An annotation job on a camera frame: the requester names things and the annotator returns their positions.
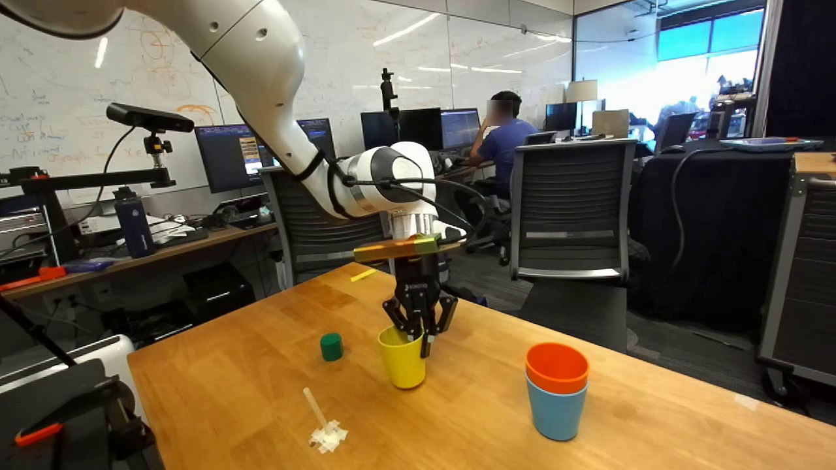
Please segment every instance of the orange cup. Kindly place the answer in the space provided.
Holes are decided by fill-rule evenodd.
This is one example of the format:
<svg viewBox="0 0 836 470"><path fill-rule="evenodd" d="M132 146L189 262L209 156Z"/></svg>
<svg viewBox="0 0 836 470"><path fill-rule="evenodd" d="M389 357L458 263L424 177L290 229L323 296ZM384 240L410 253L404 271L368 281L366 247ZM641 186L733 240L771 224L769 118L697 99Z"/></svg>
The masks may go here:
<svg viewBox="0 0 836 470"><path fill-rule="evenodd" d="M586 388L589 360L567 345L541 343L528 348L526 373L530 383L551 395L576 395Z"/></svg>

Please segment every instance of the yellow cup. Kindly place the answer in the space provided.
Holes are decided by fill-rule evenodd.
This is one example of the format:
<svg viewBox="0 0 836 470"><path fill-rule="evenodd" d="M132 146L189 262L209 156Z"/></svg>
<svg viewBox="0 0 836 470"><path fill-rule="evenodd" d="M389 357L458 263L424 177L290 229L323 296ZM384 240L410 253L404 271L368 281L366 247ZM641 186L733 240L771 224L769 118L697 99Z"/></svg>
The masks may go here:
<svg viewBox="0 0 836 470"><path fill-rule="evenodd" d="M389 373L389 381L398 388L417 388L426 379L426 360L422 357L422 338L419 340L405 340L400 331L392 327L381 331L377 345L384 353L384 366Z"/></svg>

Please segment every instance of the blue shirt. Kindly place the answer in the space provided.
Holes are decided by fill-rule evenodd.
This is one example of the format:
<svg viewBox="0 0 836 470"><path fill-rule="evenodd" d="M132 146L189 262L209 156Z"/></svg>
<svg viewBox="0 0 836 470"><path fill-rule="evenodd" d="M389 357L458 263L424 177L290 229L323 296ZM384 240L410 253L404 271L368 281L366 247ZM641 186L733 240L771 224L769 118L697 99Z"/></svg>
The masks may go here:
<svg viewBox="0 0 836 470"><path fill-rule="evenodd" d="M526 143L526 138L534 133L534 126L526 120L505 120L500 129L494 129L486 140L482 143L482 160L498 164L498 191L502 198L511 195L512 189L512 170L515 170L515 155L517 146Z"/></svg>

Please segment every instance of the person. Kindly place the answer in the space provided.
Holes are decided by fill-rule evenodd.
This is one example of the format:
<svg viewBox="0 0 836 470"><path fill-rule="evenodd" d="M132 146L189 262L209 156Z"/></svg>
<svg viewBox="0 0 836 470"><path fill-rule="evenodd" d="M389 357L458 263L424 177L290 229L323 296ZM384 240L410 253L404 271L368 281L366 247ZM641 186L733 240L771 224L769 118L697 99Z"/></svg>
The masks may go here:
<svg viewBox="0 0 836 470"><path fill-rule="evenodd" d="M492 113L483 118L482 130L469 155L469 164L498 164L494 193L511 198L512 167L517 146L534 133L534 126L521 120L521 95L500 91L492 97Z"/></svg>

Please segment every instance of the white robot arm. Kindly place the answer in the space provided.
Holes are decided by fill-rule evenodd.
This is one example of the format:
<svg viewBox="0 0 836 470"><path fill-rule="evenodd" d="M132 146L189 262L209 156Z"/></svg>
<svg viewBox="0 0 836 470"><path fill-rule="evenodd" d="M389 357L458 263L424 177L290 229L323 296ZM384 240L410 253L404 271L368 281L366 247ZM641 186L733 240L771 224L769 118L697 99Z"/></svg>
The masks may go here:
<svg viewBox="0 0 836 470"><path fill-rule="evenodd" d="M332 216L389 214L392 234L434 232L432 156L419 143L324 161L293 120L303 80L303 36L281 0L0 0L0 12L68 39L107 35L123 11L176 32L231 91L240 118Z"/></svg>

